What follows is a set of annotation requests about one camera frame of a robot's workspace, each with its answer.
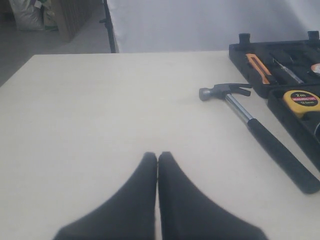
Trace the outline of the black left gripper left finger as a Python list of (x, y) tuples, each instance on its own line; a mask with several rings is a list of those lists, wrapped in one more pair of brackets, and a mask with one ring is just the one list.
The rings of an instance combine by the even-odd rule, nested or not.
[(158, 162), (146, 152), (126, 183), (101, 206), (62, 227), (56, 240), (153, 240)]

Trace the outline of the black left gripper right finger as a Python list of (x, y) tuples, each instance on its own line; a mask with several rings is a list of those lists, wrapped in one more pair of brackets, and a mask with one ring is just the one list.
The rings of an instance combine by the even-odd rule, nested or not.
[(164, 240), (265, 240), (254, 226), (229, 213), (186, 176), (170, 152), (158, 158), (158, 196)]

